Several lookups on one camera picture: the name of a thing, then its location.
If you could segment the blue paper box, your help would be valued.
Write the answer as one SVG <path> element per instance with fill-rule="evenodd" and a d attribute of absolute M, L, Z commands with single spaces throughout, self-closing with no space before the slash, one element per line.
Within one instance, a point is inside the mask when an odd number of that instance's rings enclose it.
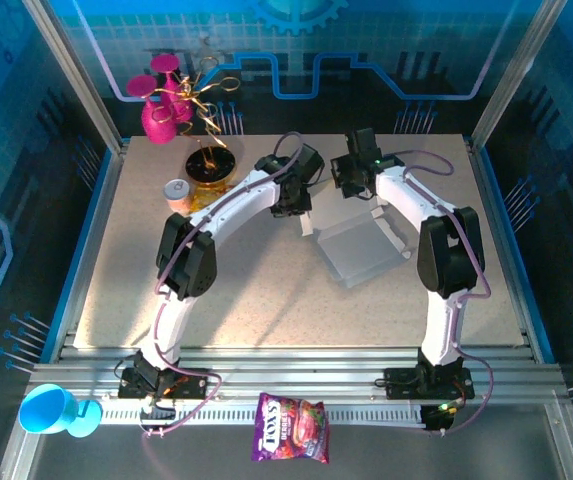
<path fill-rule="evenodd" d="M 316 245 L 332 278 L 352 288 L 411 259 L 405 240 L 381 199 L 345 199 L 327 185 L 312 193 L 312 210 L 300 217 L 302 235 Z"/>

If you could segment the yellow snack packet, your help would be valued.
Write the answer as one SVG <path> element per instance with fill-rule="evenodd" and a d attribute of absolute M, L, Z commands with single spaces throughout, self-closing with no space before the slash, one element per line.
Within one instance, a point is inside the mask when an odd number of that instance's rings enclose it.
<path fill-rule="evenodd" d="M 196 186 L 192 194 L 189 212 L 195 213 L 206 208 L 231 189 L 232 186 L 228 184 L 219 186 Z"/>

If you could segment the silver topped drink can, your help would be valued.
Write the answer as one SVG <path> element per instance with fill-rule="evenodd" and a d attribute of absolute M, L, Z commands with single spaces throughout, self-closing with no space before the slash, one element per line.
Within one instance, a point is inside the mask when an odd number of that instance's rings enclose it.
<path fill-rule="evenodd" d="M 173 179 L 163 188 L 163 196 L 169 208 L 183 216 L 190 214 L 192 192 L 190 184 L 184 179 Z"/>

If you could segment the pink plastic goblet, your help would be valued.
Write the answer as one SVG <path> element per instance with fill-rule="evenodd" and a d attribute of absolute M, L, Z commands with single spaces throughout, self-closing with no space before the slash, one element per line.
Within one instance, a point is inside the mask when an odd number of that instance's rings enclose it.
<path fill-rule="evenodd" d="M 180 76 L 180 60 L 175 54 L 163 53 L 152 58 L 151 68 L 165 76 L 165 83 L 160 93 L 162 103 L 172 113 L 172 120 L 176 123 L 187 123 L 192 119 L 192 102 L 185 96 L 185 83 Z"/>
<path fill-rule="evenodd" d="M 176 126 L 172 120 L 173 113 L 162 101 L 154 101 L 157 80 L 152 75 L 137 75 L 129 80 L 127 92 L 144 100 L 141 113 L 142 127 L 148 139 L 154 144 L 166 144 L 176 135 Z"/>

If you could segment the purple candy bag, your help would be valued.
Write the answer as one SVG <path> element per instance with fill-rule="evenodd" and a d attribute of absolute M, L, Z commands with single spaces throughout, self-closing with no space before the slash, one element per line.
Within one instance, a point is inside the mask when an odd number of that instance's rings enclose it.
<path fill-rule="evenodd" d="M 323 402 L 262 392 L 255 413 L 253 462 L 313 459 L 329 463 L 330 421 Z"/>

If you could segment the small black controller board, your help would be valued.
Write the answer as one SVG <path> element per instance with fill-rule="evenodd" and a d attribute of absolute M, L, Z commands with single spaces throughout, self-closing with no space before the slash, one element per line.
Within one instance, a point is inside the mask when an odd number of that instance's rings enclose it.
<path fill-rule="evenodd" d="M 442 432 L 451 428 L 458 408 L 447 403 L 440 405 L 422 405 L 421 421 L 428 432 Z"/>
<path fill-rule="evenodd" d="M 139 425 L 147 438 L 163 437 L 176 419 L 177 411 L 175 408 L 160 406 L 153 399 L 150 403 L 145 404 L 139 412 Z"/>

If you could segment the blue plastic goblet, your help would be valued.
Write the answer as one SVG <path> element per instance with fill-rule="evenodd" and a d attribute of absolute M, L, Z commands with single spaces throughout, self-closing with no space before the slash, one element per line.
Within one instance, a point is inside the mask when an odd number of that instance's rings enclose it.
<path fill-rule="evenodd" d="M 19 423 L 31 434 L 67 432 L 74 438 L 92 434 L 103 416 L 96 400 L 79 400 L 56 384 L 42 384 L 31 390 L 19 408 Z"/>

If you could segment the aluminium table side rail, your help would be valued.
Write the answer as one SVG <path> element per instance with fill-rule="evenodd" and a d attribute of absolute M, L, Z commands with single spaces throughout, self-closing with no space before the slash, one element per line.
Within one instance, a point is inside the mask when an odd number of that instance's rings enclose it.
<path fill-rule="evenodd" d="M 465 137 L 471 167 L 495 241 L 503 276 L 520 328 L 525 331 L 534 360 L 554 364 L 553 349 L 509 221 L 503 197 L 485 148 L 475 150 Z"/>
<path fill-rule="evenodd" d="M 42 364 L 57 361 L 69 328 L 81 318 L 129 142 L 127 139 L 124 150 L 119 154 L 106 151 L 102 160 L 50 330 L 42 348 Z"/>

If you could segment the aluminium frame rail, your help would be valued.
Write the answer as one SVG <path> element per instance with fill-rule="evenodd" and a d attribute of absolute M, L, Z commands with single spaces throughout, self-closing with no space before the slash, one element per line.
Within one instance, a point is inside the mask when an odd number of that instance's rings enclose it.
<path fill-rule="evenodd" d="M 54 383 L 74 394 L 114 397 L 113 372 L 127 349 L 73 347 L 57 362 L 38 364 L 28 386 Z M 567 395 L 557 364 L 536 360 L 521 347 L 471 348 L 464 365 L 475 390 L 474 402 L 490 398 L 492 406 L 546 404 Z M 185 348 L 180 366 L 219 374 L 217 396 L 224 402 L 245 403 L 262 392 L 323 401 L 327 404 L 382 404 L 385 394 L 374 382 L 387 368 L 412 368 L 414 348 Z"/>

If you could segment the aluminium frame post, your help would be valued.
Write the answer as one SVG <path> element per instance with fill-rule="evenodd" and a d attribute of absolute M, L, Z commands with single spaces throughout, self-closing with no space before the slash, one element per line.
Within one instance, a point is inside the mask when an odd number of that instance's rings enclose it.
<path fill-rule="evenodd" d="M 523 79 L 532 68 L 568 0 L 542 0 L 471 135 L 471 152 L 490 139 Z"/>
<path fill-rule="evenodd" d="M 77 55 L 49 0 L 20 0 L 55 57 L 74 94 L 77 122 L 89 127 L 111 153 L 126 153 L 126 143 L 109 114 L 89 73 Z"/>

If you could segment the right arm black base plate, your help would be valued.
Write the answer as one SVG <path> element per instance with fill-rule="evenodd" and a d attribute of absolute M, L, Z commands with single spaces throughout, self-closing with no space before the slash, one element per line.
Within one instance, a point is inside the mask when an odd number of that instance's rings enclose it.
<path fill-rule="evenodd" d="M 431 379 L 417 368 L 387 368 L 376 380 L 388 400 L 466 400 L 475 398 L 471 372 L 463 368 L 455 374 Z"/>

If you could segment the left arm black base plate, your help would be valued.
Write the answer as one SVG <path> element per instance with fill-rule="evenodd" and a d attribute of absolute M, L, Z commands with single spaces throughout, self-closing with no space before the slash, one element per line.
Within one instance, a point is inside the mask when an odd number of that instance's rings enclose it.
<path fill-rule="evenodd" d="M 208 383 L 208 377 L 202 374 L 186 375 L 163 370 L 146 377 L 134 367 L 129 367 L 121 374 L 117 396 L 120 399 L 144 399 L 152 395 L 156 399 L 203 400 Z"/>

